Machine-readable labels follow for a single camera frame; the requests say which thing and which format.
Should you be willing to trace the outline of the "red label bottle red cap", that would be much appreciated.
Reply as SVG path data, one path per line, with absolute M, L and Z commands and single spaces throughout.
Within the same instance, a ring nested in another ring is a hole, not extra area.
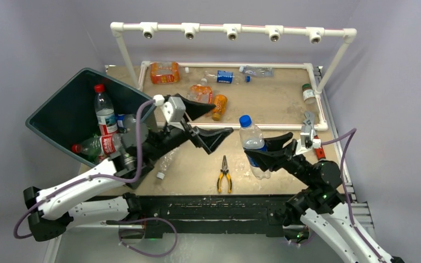
M 121 134 L 107 134 L 90 138 L 82 143 L 74 144 L 71 147 L 72 152 L 86 156 L 109 156 L 122 147 Z

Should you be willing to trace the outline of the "large crushed orange label bottle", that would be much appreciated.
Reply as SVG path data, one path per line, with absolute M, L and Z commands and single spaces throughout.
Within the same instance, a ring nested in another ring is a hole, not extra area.
M 190 72 L 188 67 L 177 62 L 153 62 L 150 64 L 150 79 L 153 84 L 170 84 L 179 82 Z

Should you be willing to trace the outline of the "green plastic bottle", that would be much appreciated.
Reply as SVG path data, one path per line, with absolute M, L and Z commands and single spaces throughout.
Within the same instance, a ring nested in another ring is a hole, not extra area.
M 93 136 L 87 139 L 84 144 L 84 155 L 87 156 L 88 160 L 97 164 L 103 158 L 104 154 L 101 149 L 101 136 Z

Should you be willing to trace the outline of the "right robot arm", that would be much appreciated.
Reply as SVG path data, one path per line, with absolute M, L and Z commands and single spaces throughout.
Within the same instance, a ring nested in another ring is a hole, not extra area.
M 249 149 L 245 154 L 262 171 L 284 169 L 307 188 L 286 202 L 283 225 L 302 222 L 321 237 L 344 262 L 402 262 L 386 252 L 356 221 L 350 198 L 337 188 L 344 184 L 343 167 L 322 159 L 311 164 L 304 152 L 322 146 L 321 140 L 302 132 L 299 140 L 291 132 L 267 138 L 265 151 Z

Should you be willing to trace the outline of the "Pepsi bottle blue cap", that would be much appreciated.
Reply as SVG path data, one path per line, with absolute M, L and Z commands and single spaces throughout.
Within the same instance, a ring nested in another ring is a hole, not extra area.
M 266 145 L 262 130 L 253 123 L 249 115 L 243 115 L 239 118 L 240 129 L 239 135 L 244 150 L 261 150 L 266 151 Z M 256 161 L 246 155 L 251 166 L 253 175 L 258 179 L 269 179 L 271 174 L 269 171 L 262 171 Z

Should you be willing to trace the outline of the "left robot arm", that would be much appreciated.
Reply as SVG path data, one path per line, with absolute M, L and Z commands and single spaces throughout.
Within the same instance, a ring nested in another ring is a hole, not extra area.
M 134 196 L 92 201 L 96 195 L 122 185 L 134 184 L 153 170 L 155 163 L 186 142 L 213 153 L 233 133 L 230 127 L 202 129 L 191 121 L 214 109 L 180 95 L 155 95 L 136 112 L 132 131 L 120 135 L 121 146 L 98 165 L 62 184 L 24 190 L 30 237 L 38 242 L 59 237 L 66 230 L 98 221 L 135 224 L 141 209 Z

